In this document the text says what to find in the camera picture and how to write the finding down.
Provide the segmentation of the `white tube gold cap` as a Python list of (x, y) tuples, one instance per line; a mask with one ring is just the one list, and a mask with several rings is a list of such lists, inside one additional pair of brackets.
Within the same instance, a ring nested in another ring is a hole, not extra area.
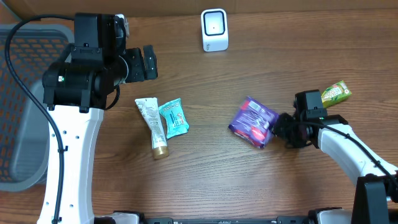
[(169, 149), (159, 113), (157, 98), (138, 98), (135, 103), (151, 131), (152, 155), (154, 159), (169, 156)]

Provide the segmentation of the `red purple pad package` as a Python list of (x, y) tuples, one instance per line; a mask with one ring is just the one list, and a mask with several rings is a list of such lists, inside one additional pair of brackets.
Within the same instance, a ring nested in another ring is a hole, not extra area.
[(273, 138), (272, 128), (279, 114), (247, 96), (228, 128), (237, 136), (263, 149)]

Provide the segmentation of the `green yellow juice carton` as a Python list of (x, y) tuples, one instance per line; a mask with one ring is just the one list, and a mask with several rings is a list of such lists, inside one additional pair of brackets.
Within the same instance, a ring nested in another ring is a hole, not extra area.
[(329, 86), (322, 94), (322, 103), (324, 108), (331, 107), (342, 101), (347, 100), (352, 92), (342, 80), (332, 86)]

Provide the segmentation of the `teal wipes packet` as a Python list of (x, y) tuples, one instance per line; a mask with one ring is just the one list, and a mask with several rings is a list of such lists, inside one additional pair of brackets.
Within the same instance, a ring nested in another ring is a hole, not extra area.
[(165, 118), (167, 125), (167, 139), (188, 133), (189, 124), (182, 108), (180, 98), (169, 101), (159, 107), (159, 113)]

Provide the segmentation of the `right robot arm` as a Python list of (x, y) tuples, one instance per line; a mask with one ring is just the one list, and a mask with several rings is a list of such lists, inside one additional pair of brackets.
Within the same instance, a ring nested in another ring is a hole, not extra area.
[(329, 155), (355, 185), (352, 210), (340, 207), (309, 211), (303, 223), (397, 223), (397, 166), (373, 152), (341, 115), (329, 115), (318, 90), (297, 93), (295, 112), (282, 113), (272, 132), (287, 147), (310, 145)]

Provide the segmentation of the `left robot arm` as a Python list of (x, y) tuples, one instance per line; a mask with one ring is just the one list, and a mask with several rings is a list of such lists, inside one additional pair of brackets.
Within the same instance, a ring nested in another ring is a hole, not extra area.
[(95, 146), (107, 97), (123, 83), (158, 76), (152, 46), (126, 48), (129, 25), (122, 14), (78, 13), (75, 37), (44, 73), (44, 103), (53, 119), (44, 204), (39, 223), (144, 222), (137, 212), (96, 217), (92, 206)]

